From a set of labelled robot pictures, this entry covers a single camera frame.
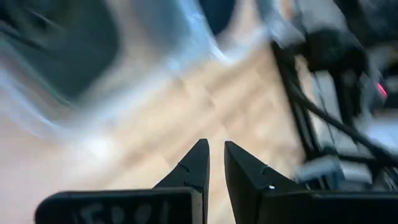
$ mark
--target red light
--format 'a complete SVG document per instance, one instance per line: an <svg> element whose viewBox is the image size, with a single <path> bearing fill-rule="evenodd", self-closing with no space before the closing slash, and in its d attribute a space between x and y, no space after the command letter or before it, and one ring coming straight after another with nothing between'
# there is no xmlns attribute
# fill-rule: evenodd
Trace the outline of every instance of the red light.
<svg viewBox="0 0 398 224"><path fill-rule="evenodd" d="M385 91L384 87L380 83L377 84L377 88L383 94L384 97L387 97L387 92Z"/></svg>

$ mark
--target metal frame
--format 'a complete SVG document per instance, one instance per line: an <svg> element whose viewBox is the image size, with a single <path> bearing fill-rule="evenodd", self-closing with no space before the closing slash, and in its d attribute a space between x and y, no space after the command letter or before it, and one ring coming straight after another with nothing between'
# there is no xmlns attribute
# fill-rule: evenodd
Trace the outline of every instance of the metal frame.
<svg viewBox="0 0 398 224"><path fill-rule="evenodd" d="M297 133L300 137L303 150L305 151L307 160L316 159L325 154L336 154L339 157L344 157L351 161L362 161L367 164L376 164L379 167L398 166L396 156L393 156L387 149L378 146L371 142L366 136L359 133L352 127L349 127L335 118L332 118L315 104L313 104L303 93L300 80L295 69L295 48L287 47L282 49L276 42L272 42L272 51L278 66L280 77L284 85L284 89L289 101L290 109L292 110L293 119L297 128ZM356 156L347 156L339 154L337 150L332 152L325 151L319 145L317 135L314 131L313 124L309 115L309 111L320 117L326 123L334 126L336 129L342 131L351 137L354 141L364 145L373 155L373 158L363 158Z"/></svg>

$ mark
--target wooden floor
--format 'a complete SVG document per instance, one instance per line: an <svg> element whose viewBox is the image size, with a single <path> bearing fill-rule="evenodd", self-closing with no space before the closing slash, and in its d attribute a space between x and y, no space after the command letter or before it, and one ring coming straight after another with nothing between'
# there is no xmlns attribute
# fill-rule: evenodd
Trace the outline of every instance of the wooden floor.
<svg viewBox="0 0 398 224"><path fill-rule="evenodd" d="M303 77L307 90L309 77ZM290 175L302 152L269 49L233 67L193 69L138 113L68 142L37 139L0 118L0 223L28 224L37 204L60 190L151 188L200 138L210 143L209 223L234 223L223 144L232 140Z"/></svg>

